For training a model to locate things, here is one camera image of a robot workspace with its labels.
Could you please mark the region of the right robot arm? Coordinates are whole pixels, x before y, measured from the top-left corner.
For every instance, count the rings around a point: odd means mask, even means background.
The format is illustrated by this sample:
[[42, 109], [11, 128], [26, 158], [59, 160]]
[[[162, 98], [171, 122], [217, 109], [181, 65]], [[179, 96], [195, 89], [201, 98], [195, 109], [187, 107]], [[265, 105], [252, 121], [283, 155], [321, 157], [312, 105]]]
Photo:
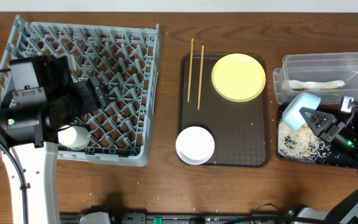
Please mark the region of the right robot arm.
[[[302, 107], [300, 114], [313, 134], [332, 145], [332, 147], [358, 163], [358, 134], [348, 129], [347, 125], [354, 118], [354, 110], [341, 111], [338, 116], [318, 110]], [[337, 204], [325, 216], [326, 223], [358, 223], [358, 189]]]

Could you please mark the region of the green snack wrapper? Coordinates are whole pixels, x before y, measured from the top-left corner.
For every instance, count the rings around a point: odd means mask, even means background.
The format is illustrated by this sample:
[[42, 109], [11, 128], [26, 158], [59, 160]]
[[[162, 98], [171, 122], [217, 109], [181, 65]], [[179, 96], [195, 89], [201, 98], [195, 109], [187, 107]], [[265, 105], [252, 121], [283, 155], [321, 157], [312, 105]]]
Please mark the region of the green snack wrapper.
[[336, 91], [341, 90], [342, 88], [294, 88], [294, 91]]

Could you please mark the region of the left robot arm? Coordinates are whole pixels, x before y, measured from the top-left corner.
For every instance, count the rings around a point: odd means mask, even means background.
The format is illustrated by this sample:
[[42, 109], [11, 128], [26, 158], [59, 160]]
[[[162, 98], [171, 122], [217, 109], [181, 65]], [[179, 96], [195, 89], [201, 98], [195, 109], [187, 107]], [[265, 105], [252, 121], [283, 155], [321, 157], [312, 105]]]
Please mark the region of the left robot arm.
[[96, 78], [74, 82], [70, 57], [11, 60], [14, 106], [0, 109], [0, 147], [9, 176], [14, 223], [60, 223], [58, 132], [109, 104]]

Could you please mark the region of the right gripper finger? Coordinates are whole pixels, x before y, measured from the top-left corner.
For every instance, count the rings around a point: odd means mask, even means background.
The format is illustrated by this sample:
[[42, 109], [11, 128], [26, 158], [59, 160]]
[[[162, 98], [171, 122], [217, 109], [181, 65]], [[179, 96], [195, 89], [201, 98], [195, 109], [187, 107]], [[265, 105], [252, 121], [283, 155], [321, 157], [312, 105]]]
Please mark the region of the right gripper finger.
[[301, 115], [307, 124], [335, 123], [337, 118], [333, 114], [302, 107]]
[[316, 110], [302, 107], [300, 114], [311, 129], [315, 136], [318, 136], [321, 132], [322, 116], [318, 114]]

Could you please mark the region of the white paper cup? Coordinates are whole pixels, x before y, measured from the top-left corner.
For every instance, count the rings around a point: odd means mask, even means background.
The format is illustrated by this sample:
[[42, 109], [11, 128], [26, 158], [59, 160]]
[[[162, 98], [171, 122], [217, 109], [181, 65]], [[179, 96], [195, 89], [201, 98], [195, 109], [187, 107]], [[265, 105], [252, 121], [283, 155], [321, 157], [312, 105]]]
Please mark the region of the white paper cup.
[[88, 135], [89, 131], [86, 128], [71, 126], [58, 132], [58, 141], [61, 145], [71, 150], [80, 151], [90, 143]]

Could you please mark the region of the light blue bowl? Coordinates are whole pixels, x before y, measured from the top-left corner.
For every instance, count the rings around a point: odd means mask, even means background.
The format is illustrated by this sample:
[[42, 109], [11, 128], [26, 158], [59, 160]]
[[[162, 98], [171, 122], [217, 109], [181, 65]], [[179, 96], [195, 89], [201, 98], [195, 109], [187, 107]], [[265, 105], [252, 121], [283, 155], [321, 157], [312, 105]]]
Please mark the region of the light blue bowl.
[[283, 122], [293, 131], [297, 132], [306, 121], [302, 117], [301, 108], [315, 110], [321, 102], [321, 98], [308, 92], [302, 92], [297, 95], [287, 106], [282, 114]]

